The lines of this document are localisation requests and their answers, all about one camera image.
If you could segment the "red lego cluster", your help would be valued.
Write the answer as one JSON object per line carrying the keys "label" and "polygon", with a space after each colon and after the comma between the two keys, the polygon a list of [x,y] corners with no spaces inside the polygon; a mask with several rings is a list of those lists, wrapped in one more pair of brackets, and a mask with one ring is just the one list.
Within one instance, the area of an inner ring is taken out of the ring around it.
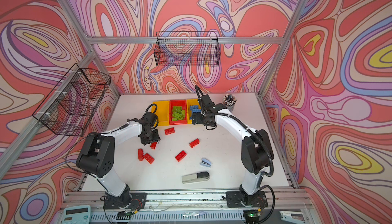
{"label": "red lego cluster", "polygon": [[[154,150],[156,148],[157,144],[158,144],[158,142],[153,142],[150,145],[150,148]],[[145,153],[143,151],[143,149],[138,149],[137,152],[138,152],[138,160],[139,161],[144,161],[145,160],[149,164],[152,164],[155,161],[155,159],[149,153]]]}

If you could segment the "green lego cluster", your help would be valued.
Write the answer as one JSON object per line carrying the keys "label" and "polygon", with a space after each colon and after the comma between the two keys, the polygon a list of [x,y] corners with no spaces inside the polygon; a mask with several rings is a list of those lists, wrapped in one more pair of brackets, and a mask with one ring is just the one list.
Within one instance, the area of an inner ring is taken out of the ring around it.
{"label": "green lego cluster", "polygon": [[182,109],[182,106],[173,106],[171,115],[172,121],[182,121],[185,119],[185,110]]}

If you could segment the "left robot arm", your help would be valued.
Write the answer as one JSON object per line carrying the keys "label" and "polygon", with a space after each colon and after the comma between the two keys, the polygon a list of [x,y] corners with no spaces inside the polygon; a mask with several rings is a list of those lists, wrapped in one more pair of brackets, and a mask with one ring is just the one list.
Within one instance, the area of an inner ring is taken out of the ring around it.
{"label": "left robot arm", "polygon": [[140,119],[131,119],[117,129],[103,133],[89,133],[78,155],[76,166],[91,174],[106,190],[107,199],[116,207],[126,208],[132,197],[129,186],[120,179],[114,166],[115,148],[127,140],[138,137],[141,144],[149,145],[160,141],[156,115],[158,105],[147,107]]}

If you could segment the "blue lego L cluster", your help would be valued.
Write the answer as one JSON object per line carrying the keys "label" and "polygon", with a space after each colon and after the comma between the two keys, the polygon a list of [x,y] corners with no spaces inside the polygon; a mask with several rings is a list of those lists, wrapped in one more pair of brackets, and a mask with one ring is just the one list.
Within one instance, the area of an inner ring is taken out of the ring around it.
{"label": "blue lego L cluster", "polygon": [[189,119],[190,120],[193,118],[194,113],[201,112],[199,105],[190,105],[189,110],[190,110],[190,112],[189,112]]}

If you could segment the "red lego brick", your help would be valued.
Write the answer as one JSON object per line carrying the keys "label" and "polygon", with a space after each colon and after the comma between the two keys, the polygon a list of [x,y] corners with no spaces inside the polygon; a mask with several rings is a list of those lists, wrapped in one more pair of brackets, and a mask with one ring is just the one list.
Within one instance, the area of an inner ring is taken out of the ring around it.
{"label": "red lego brick", "polygon": [[181,151],[178,155],[175,156],[175,159],[180,162],[182,159],[184,159],[187,156],[187,153],[185,151]]}
{"label": "red lego brick", "polygon": [[165,135],[171,135],[175,133],[175,128],[171,127],[171,128],[167,128],[164,130]]}
{"label": "red lego brick", "polygon": [[190,146],[191,148],[194,148],[195,146],[197,146],[197,145],[199,145],[199,144],[200,144],[200,140],[197,138],[197,139],[193,140],[192,142],[190,142],[190,143],[189,143],[189,146]]}

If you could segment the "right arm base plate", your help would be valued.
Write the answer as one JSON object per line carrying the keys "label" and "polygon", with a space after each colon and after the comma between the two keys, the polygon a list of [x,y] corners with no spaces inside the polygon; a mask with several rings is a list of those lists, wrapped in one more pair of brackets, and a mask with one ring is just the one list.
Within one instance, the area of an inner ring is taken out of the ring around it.
{"label": "right arm base plate", "polygon": [[229,208],[260,208],[268,207],[264,191],[258,191],[253,195],[247,195],[242,191],[228,191],[223,196]]}

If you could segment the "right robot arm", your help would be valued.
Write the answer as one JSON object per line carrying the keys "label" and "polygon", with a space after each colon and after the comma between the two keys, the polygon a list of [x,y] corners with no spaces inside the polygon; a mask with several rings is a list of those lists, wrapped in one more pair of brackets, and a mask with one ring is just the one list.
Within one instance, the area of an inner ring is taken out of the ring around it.
{"label": "right robot arm", "polygon": [[264,177],[272,177],[274,174],[274,153],[268,133],[263,129],[249,127],[224,104],[215,104],[209,95],[203,94],[199,86],[196,85],[195,90],[201,111],[192,114],[192,124],[203,125],[208,131],[221,126],[241,143],[241,161],[246,174],[234,198],[226,194],[228,204],[241,204],[249,208],[258,205],[261,209],[267,207],[263,190],[271,187],[262,186],[261,182]]}

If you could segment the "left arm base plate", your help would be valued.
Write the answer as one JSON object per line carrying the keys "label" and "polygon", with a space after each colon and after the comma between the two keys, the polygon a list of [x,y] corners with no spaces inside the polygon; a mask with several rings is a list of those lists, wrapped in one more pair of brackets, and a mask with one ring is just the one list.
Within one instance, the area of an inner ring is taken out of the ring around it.
{"label": "left arm base plate", "polygon": [[145,192],[123,194],[119,197],[105,193],[100,197],[105,210],[141,210],[145,207],[146,199],[147,193]]}

